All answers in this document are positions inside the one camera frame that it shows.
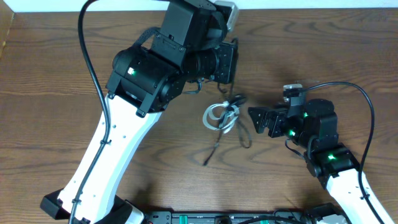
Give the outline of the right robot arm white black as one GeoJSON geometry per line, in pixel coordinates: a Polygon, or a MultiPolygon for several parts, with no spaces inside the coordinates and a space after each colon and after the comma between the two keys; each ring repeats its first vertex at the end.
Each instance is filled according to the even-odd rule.
{"type": "Polygon", "coordinates": [[[392,223],[370,188],[363,165],[339,142],[334,104],[307,100],[302,89],[284,91],[288,104],[278,108],[250,107],[256,132],[287,137],[305,149],[307,169],[341,207],[348,223],[392,223]]]}

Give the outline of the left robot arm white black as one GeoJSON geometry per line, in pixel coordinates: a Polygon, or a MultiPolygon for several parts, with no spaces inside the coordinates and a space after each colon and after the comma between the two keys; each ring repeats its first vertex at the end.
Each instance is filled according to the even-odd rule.
{"type": "Polygon", "coordinates": [[[94,136],[69,183],[40,208],[69,223],[142,223],[144,213],[116,195],[138,146],[186,83],[234,80],[238,43],[226,36],[238,18],[231,1],[170,1],[161,27],[151,27],[113,60],[100,93],[94,136]]]}

